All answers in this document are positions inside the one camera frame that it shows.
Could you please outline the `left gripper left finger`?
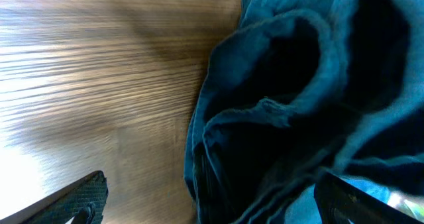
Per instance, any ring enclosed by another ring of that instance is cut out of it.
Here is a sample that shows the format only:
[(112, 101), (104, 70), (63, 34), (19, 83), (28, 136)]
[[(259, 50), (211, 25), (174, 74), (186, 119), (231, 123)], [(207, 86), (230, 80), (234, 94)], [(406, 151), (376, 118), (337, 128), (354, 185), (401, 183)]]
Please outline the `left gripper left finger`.
[(107, 179), (97, 170), (2, 219), (1, 224), (101, 224), (107, 198)]

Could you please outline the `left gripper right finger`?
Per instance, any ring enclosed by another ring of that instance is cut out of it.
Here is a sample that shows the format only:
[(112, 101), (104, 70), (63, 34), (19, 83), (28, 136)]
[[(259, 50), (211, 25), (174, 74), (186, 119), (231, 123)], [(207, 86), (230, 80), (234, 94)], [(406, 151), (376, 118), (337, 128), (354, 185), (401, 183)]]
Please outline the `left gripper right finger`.
[(323, 224), (421, 223), (328, 172), (315, 184), (314, 198)]

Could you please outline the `dark blue shorts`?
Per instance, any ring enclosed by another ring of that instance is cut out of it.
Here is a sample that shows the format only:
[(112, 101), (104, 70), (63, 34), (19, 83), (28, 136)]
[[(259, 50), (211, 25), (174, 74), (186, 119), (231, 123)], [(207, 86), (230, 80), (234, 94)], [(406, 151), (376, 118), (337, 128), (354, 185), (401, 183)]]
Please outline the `dark blue shorts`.
[(423, 0), (242, 0), (185, 148), (199, 223), (319, 223), (330, 172), (423, 196)]

